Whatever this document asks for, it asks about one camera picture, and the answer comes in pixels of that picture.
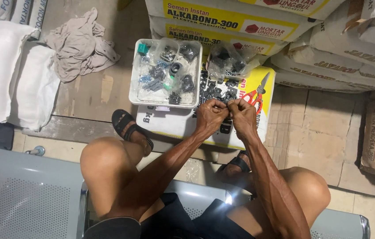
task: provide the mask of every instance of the scissor blade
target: scissor blade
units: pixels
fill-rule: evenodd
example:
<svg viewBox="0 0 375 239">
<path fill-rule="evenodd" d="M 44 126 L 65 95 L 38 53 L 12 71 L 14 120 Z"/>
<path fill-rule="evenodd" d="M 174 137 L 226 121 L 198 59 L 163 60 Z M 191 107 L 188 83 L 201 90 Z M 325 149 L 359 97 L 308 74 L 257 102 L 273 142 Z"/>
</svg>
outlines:
<svg viewBox="0 0 375 239">
<path fill-rule="evenodd" d="M 267 80 L 269 79 L 269 77 L 270 77 L 270 73 L 268 72 L 266 75 L 265 75 L 265 77 L 263 78 L 263 80 L 261 81 L 261 84 L 258 86 L 258 88 L 257 88 L 257 92 L 259 93 L 259 94 L 261 94 L 262 92 L 263 92 L 263 90 L 264 90 L 264 86 L 265 86 L 265 84 L 267 83 Z"/>
</svg>

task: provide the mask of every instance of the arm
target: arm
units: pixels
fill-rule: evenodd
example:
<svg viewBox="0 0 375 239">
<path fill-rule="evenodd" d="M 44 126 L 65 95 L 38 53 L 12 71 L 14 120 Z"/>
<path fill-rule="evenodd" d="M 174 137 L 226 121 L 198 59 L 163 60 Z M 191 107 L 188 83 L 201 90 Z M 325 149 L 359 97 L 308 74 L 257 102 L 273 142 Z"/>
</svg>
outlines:
<svg viewBox="0 0 375 239">
<path fill-rule="evenodd" d="M 220 128 L 229 114 L 226 105 L 216 99 L 207 100 L 196 112 L 194 133 L 141 170 L 116 198 L 106 218 L 131 216 L 139 220 L 193 152 Z"/>
<path fill-rule="evenodd" d="M 300 203 L 258 137 L 256 108 L 243 99 L 228 106 L 236 134 L 248 150 L 255 190 L 276 234 L 283 239 L 310 239 Z"/>
</svg>

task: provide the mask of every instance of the leg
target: leg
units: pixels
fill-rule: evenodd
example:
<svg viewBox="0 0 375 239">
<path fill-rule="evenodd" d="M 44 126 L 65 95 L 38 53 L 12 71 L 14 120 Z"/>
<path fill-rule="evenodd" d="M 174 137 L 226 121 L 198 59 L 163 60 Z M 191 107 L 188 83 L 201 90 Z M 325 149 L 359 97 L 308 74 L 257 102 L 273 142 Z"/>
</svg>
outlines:
<svg viewBox="0 0 375 239">
<path fill-rule="evenodd" d="M 247 156 L 243 159 L 246 159 L 245 161 L 249 164 Z M 228 165 L 224 170 L 226 172 L 222 172 L 222 174 L 226 174 L 224 181 L 244 186 L 243 188 L 252 190 L 250 192 L 255 194 L 252 186 L 252 173 L 235 173 L 237 168 L 240 169 L 238 166 Z M 305 168 L 293 167 L 280 170 L 280 173 L 298 199 L 308 225 L 311 227 L 318 215 L 329 205 L 331 194 L 328 185 L 320 175 Z M 275 236 L 259 199 L 236 207 L 227 213 L 227 217 L 256 238 L 273 238 Z"/>
<path fill-rule="evenodd" d="M 83 149 L 80 158 L 81 173 L 99 218 L 109 212 L 118 193 L 138 173 L 138 162 L 150 153 L 150 147 L 143 138 L 138 132 L 132 134 L 131 142 L 104 137 L 93 140 Z M 158 199 L 140 221 L 162 208 L 163 202 Z"/>
</svg>

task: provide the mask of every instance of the black sandal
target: black sandal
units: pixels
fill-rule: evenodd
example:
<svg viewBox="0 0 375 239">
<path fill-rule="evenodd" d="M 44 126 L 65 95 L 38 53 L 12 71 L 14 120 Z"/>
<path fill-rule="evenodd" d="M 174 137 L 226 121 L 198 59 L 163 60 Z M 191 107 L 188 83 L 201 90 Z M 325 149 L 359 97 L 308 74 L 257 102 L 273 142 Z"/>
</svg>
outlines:
<svg viewBox="0 0 375 239">
<path fill-rule="evenodd" d="M 240 167 L 240 170 L 243 173 L 250 172 L 251 169 L 249 168 L 248 164 L 243 159 L 241 159 L 239 157 L 241 154 L 247 155 L 249 157 L 248 152 L 246 150 L 241 150 L 236 157 L 234 157 L 232 160 L 230 160 L 230 162 L 228 164 L 220 167 L 219 171 L 223 171 L 227 167 L 227 165 L 233 164 L 233 165 L 236 165 L 236 166 Z"/>
<path fill-rule="evenodd" d="M 134 131 L 137 131 L 137 132 L 144 135 L 144 137 L 148 141 L 148 144 L 150 145 L 151 150 L 153 150 L 153 142 L 152 142 L 151 139 L 148 138 L 148 136 L 146 136 L 147 130 L 138 126 L 136 123 L 134 125 L 131 125 L 130 127 L 128 127 L 128 129 L 127 129 L 127 131 L 125 132 L 124 135 L 121 135 L 122 131 L 128 125 L 128 123 L 130 123 L 131 121 L 136 122 L 136 120 L 133 118 L 133 116 L 131 116 L 130 113 L 128 113 L 127 111 L 125 111 L 123 109 L 118 109 L 118 110 L 114 111 L 114 113 L 112 114 L 112 120 L 111 121 L 112 121 L 112 126 L 115 129 L 116 133 L 121 138 L 123 138 L 125 141 L 130 141 L 130 137 L 131 137 L 132 133 Z"/>
</svg>

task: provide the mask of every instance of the white plastic tray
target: white plastic tray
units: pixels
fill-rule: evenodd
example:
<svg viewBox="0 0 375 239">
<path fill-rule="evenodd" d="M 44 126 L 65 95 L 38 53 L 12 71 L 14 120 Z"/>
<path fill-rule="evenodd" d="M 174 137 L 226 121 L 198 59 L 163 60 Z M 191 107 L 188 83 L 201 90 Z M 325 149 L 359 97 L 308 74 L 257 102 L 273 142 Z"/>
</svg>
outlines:
<svg viewBox="0 0 375 239">
<path fill-rule="evenodd" d="M 152 44 L 158 43 L 160 40 L 152 40 L 152 39 L 139 39 L 136 42 L 136 47 L 134 50 L 134 58 L 137 54 L 138 45 L 140 43 L 143 44 Z M 169 104 L 168 102 L 168 95 L 166 95 L 162 90 L 159 90 L 149 97 L 142 97 L 140 100 L 138 97 L 139 93 L 139 82 L 138 79 L 140 78 L 139 72 L 133 67 L 131 72 L 131 83 L 130 83 L 130 92 L 128 94 L 128 98 L 130 102 L 134 105 L 144 105 L 144 106 L 165 106 L 165 107 L 173 107 L 173 108 L 185 108 L 185 109 L 193 109 L 199 104 L 199 85 L 201 82 L 201 66 L 202 66 L 202 45 L 201 43 L 197 42 L 198 46 L 200 46 L 200 51 L 198 57 L 195 58 L 192 64 L 196 65 L 195 72 L 192 73 L 193 81 L 195 83 L 195 90 L 193 93 L 183 94 L 181 98 L 180 105 L 173 105 Z"/>
</svg>

